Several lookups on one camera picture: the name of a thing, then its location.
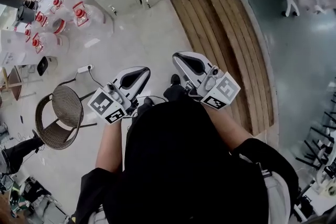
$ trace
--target person's leg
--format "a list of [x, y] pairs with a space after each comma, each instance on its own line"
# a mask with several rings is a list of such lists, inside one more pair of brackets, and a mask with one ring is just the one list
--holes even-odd
[[39, 137], [35, 137], [3, 150], [3, 155], [9, 165], [8, 173], [14, 174], [18, 172], [23, 162], [23, 158], [43, 145], [43, 141]]
[[169, 102], [190, 98], [187, 91], [181, 86], [181, 80], [177, 74], [172, 75], [171, 86], [165, 90], [163, 96], [166, 97]]

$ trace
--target floor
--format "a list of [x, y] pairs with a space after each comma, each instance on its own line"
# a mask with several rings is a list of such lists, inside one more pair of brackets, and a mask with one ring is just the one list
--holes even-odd
[[302, 141], [331, 106], [336, 75], [336, 14], [282, 17], [283, 0], [248, 0], [268, 45], [279, 105], [279, 147], [295, 169]]
[[[4, 102], [5, 109], [0, 112], [1, 121], [6, 122], [12, 137], [19, 140], [18, 133], [25, 137], [32, 135], [30, 130], [35, 128], [35, 107], [38, 101], [50, 94], [57, 84], [73, 78], [79, 67], [93, 64], [94, 78], [105, 84], [112, 81], [124, 68], [147, 66], [151, 69], [151, 78], [142, 95], [162, 96], [163, 91], [170, 85], [170, 76], [176, 73], [171, 60], [172, 54], [191, 50], [169, 0], [161, 1], [149, 10], [141, 9], [118, 18], [109, 42], [101, 41], [86, 48], [84, 42], [78, 41], [79, 34], [74, 33], [70, 37], [70, 40], [73, 40], [70, 49], [66, 56], [58, 58], [58, 67], [54, 74], [43, 76], [43, 82], [30, 83], [23, 87], [22, 95], [34, 92], [36, 95], [20, 99], [18, 102], [10, 100]], [[31, 74], [29, 80], [34, 79], [36, 74]], [[77, 75], [77, 81], [69, 86], [79, 96], [97, 89], [88, 73]], [[67, 214], [75, 211], [81, 177], [95, 166], [104, 126], [86, 105], [84, 109], [86, 117], [83, 123], [98, 122], [98, 126], [80, 130], [75, 142], [69, 148], [63, 151], [45, 148], [24, 163], [25, 170], [53, 194]], [[43, 116], [43, 121], [48, 124], [53, 120], [54, 115], [49, 107]], [[123, 145], [127, 127], [130, 125], [128, 121], [130, 119], [123, 121], [122, 124]], [[14, 144], [17, 144], [16, 140], [8, 141], [5, 146], [11, 147]]]

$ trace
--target wicker chair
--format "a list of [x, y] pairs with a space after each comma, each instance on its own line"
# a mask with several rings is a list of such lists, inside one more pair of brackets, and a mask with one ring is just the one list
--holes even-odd
[[[55, 150], [64, 150], [70, 146], [75, 141], [80, 128], [97, 125], [94, 123], [81, 126], [83, 121], [83, 106], [81, 102], [95, 92], [91, 92], [81, 98], [78, 97], [74, 90], [68, 86], [64, 86], [64, 84], [74, 80], [75, 79], [61, 83], [55, 88], [53, 93], [43, 97], [36, 108], [35, 123], [38, 135], [47, 146]], [[47, 127], [44, 127], [42, 113], [49, 101], [52, 102], [52, 107], [57, 119]], [[64, 129], [58, 125], [58, 121], [70, 127], [71, 130]], [[75, 131], [75, 133], [73, 137], [69, 139], [73, 131]]]

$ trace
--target curved wooden platform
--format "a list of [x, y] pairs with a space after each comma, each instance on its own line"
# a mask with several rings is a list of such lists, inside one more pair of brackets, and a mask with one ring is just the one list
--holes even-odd
[[274, 123], [270, 85], [257, 36], [240, 0], [171, 0], [195, 52], [228, 71], [241, 91], [227, 109], [257, 135]]

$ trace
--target red cap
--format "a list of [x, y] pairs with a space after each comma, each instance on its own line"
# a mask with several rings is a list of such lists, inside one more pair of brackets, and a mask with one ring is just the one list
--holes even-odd
[[38, 15], [37, 16], [37, 18], [36, 18], [36, 20], [38, 21], [38, 22], [42, 22], [42, 20], [43, 20], [43, 15]]
[[38, 45], [38, 40], [37, 39], [33, 39], [33, 46], [36, 47]]
[[76, 10], [76, 16], [77, 16], [78, 18], [83, 17], [84, 14], [85, 14], [85, 12], [84, 12], [84, 10], [82, 10], [81, 8], [79, 8], [78, 10]]

